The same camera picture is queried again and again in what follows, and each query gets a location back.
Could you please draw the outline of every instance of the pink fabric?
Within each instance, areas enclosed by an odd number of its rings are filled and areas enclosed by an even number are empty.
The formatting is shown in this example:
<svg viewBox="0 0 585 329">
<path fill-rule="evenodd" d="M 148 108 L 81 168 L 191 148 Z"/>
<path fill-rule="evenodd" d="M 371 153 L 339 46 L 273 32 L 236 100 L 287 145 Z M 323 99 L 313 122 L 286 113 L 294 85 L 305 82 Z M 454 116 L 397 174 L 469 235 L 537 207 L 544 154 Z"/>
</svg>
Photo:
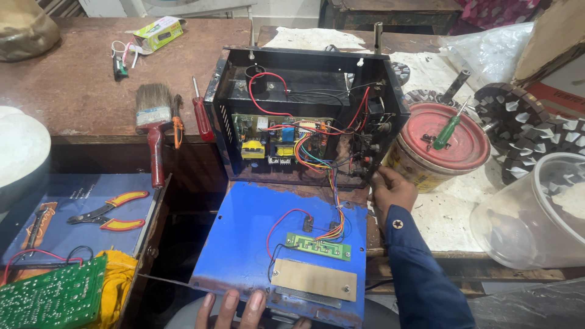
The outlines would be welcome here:
<svg viewBox="0 0 585 329">
<path fill-rule="evenodd" d="M 484 30 L 524 22 L 540 0 L 457 0 L 460 19 Z"/>
</svg>

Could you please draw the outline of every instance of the brush bristles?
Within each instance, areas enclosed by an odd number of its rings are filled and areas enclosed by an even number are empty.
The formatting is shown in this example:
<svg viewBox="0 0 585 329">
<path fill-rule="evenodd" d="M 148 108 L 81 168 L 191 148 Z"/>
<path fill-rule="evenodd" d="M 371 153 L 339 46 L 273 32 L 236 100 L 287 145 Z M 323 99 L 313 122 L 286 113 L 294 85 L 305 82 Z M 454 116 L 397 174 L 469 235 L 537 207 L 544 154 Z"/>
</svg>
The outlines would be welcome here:
<svg viewBox="0 0 585 329">
<path fill-rule="evenodd" d="M 173 108 L 173 96 L 162 83 L 143 84 L 136 90 L 136 112 L 167 106 Z"/>
</svg>

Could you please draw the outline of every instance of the circuit board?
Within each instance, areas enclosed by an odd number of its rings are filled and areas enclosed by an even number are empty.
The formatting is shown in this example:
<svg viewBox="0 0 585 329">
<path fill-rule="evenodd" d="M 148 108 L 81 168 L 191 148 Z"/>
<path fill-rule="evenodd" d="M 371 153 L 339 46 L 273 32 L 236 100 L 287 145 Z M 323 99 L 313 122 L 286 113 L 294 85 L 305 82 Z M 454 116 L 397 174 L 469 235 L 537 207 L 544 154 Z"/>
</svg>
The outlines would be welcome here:
<svg viewBox="0 0 585 329">
<path fill-rule="evenodd" d="M 297 124 L 309 129 L 289 127 L 274 131 L 262 130 L 274 125 L 291 124 L 301 120 L 313 121 L 314 123 L 300 122 Z M 303 133 L 312 133 L 311 137 L 303 143 L 305 150 L 312 156 L 323 158 L 327 148 L 328 135 L 317 133 L 311 128 L 330 132 L 331 129 L 323 125 L 331 125 L 333 118 L 232 114 L 232 121 L 236 131 L 238 149 L 243 159 L 264 159 L 267 157 L 269 165 L 290 165 L 291 161 L 296 161 L 293 152 L 294 144 Z"/>
<path fill-rule="evenodd" d="M 76 328 L 95 321 L 106 257 L 0 287 L 0 328 Z"/>
<path fill-rule="evenodd" d="M 350 261 L 352 246 L 336 244 L 327 241 L 316 241 L 313 237 L 306 237 L 296 233 L 287 233 L 285 246 L 296 246 L 297 250 L 316 253 L 317 255 L 333 257 L 344 261 Z"/>
</svg>

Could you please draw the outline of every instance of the small green pcb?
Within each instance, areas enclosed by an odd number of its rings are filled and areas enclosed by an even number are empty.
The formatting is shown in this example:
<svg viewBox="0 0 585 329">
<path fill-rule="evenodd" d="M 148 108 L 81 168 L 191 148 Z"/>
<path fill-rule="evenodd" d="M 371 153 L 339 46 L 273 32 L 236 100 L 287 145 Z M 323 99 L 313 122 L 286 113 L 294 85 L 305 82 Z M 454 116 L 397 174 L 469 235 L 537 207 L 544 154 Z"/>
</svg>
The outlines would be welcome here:
<svg viewBox="0 0 585 329">
<path fill-rule="evenodd" d="M 107 256 L 0 287 L 0 329 L 76 328 L 98 317 Z"/>
<path fill-rule="evenodd" d="M 296 246 L 297 250 L 316 253 L 349 261 L 352 258 L 352 246 L 346 244 L 335 244 L 327 241 L 316 241 L 313 237 L 305 237 L 296 233 L 287 233 L 285 246 Z"/>
</svg>

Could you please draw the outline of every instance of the red lid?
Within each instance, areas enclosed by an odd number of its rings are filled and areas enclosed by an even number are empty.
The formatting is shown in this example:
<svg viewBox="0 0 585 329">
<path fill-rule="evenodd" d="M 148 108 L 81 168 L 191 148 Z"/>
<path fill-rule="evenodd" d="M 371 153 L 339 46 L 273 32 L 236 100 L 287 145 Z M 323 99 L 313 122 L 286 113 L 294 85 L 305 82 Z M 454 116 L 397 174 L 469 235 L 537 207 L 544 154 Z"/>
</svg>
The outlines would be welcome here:
<svg viewBox="0 0 585 329">
<path fill-rule="evenodd" d="M 481 127 L 465 114 L 448 143 L 449 149 L 435 150 L 422 139 L 424 134 L 436 136 L 457 110 L 435 102 L 419 102 L 410 105 L 411 116 L 400 135 L 406 144 L 420 157 L 452 170 L 467 170 L 481 166 L 490 153 L 490 143 Z"/>
</svg>

